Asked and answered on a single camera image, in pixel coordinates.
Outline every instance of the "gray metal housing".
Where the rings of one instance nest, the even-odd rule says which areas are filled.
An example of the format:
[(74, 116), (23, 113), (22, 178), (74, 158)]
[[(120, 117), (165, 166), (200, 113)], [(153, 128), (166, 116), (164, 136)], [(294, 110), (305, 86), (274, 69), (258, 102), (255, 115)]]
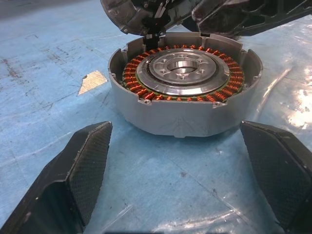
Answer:
[(206, 38), (200, 33), (167, 33), (159, 41), (159, 46), (175, 44), (210, 47), (231, 56), (244, 71), (243, 91), (225, 103), (139, 99), (119, 84), (128, 61), (144, 52), (143, 38), (139, 38), (128, 43), (127, 49), (118, 49), (108, 64), (116, 105), (125, 119), (146, 132), (175, 137), (208, 137), (239, 125), (261, 79), (263, 66), (257, 54), (252, 50), (246, 52), (241, 43), (218, 35)]

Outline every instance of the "blue surface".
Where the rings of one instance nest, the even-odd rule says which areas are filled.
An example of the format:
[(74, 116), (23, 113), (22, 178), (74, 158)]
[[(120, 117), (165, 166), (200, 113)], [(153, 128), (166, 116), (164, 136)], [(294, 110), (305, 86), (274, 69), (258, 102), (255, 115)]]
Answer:
[[(264, 63), (249, 119), (290, 130), (310, 150), (311, 19), (241, 39)], [(280, 232), (237, 129), (154, 136), (116, 111), (109, 82), (78, 96), (82, 78), (95, 70), (108, 76), (112, 53), (135, 38), (109, 21), (99, 0), (0, 0), (0, 226), (75, 131), (110, 120), (107, 167), (86, 234)]]

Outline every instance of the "black plastic part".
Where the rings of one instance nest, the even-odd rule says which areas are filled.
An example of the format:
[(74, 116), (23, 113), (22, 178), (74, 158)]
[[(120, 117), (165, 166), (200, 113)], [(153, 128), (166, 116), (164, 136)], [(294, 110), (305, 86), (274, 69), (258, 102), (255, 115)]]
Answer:
[(87, 126), (41, 171), (0, 234), (77, 234), (89, 223), (102, 185), (111, 122)]
[(280, 226), (312, 233), (312, 153), (290, 132), (244, 121), (253, 172)]
[[(214, 0), (207, 3), (223, 1)], [(193, 11), (201, 19), (205, 7)], [(223, 5), (197, 26), (191, 17), (182, 25), (195, 32), (252, 36), (312, 14), (312, 0), (249, 0), (248, 3)]]

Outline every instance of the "inner ring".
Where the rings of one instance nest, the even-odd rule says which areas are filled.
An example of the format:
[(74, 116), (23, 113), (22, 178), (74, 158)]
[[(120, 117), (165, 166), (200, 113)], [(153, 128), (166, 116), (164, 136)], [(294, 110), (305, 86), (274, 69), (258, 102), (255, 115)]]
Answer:
[(179, 48), (144, 58), (136, 69), (136, 77), (157, 93), (192, 97), (222, 87), (230, 78), (230, 70), (216, 55)]
[(156, 53), (149, 69), (155, 78), (163, 82), (190, 85), (210, 79), (217, 66), (205, 52), (173, 49)]

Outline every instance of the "textured rubber surface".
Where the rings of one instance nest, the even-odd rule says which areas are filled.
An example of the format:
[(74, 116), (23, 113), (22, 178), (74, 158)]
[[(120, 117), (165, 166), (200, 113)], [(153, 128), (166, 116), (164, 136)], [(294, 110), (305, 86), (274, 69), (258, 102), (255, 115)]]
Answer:
[(91, 218), (102, 185), (110, 137), (111, 125), (95, 129), (69, 176), (70, 190), (85, 225)]
[(88, 224), (102, 185), (111, 122), (87, 126), (50, 161), (0, 234), (76, 234)]
[(243, 122), (241, 132), (261, 190), (281, 227), (291, 228), (311, 195), (306, 160), (311, 152), (293, 134), (272, 126)]

